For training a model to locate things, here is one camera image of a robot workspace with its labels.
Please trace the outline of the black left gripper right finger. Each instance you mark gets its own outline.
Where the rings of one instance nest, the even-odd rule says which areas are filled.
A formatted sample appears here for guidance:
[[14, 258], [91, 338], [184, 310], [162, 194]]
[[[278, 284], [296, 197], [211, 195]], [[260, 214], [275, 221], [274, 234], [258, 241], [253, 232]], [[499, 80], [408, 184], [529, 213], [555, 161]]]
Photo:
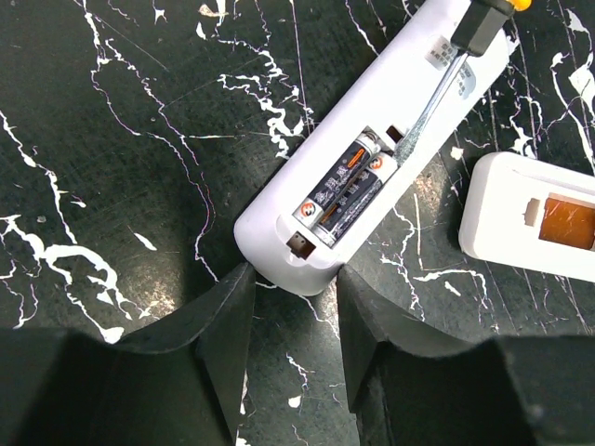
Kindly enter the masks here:
[[594, 340], [497, 335], [470, 343], [337, 275], [348, 406], [363, 445], [590, 445]]

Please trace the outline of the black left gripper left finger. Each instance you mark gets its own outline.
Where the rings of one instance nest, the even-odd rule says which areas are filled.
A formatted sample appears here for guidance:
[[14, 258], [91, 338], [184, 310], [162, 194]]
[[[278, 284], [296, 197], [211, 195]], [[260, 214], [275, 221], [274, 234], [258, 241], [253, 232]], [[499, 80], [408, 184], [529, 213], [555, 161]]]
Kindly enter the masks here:
[[2, 443], [232, 445], [254, 303], [244, 263], [114, 344], [73, 329], [3, 330]]

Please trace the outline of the white remote black batteries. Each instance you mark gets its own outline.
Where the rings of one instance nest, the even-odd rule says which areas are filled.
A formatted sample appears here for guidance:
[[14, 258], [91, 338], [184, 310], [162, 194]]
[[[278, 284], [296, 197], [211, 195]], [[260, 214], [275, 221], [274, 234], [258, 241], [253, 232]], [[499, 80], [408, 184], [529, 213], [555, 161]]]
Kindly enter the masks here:
[[425, 2], [238, 217], [235, 241], [265, 279], [293, 294], [321, 293], [503, 72], [505, 24], [483, 56], [467, 58], [414, 152], [335, 245], [312, 232], [321, 219], [308, 229], [292, 216], [363, 131], [379, 137], [372, 160], [393, 156], [452, 61], [450, 39], [470, 2]]

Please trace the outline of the white remote orange compartment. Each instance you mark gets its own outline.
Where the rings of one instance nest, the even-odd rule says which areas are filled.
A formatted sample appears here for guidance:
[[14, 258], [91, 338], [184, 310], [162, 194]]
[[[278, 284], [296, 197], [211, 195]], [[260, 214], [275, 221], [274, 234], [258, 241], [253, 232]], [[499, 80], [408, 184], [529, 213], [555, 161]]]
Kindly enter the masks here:
[[484, 155], [458, 241], [480, 260], [591, 282], [594, 178], [515, 153]]

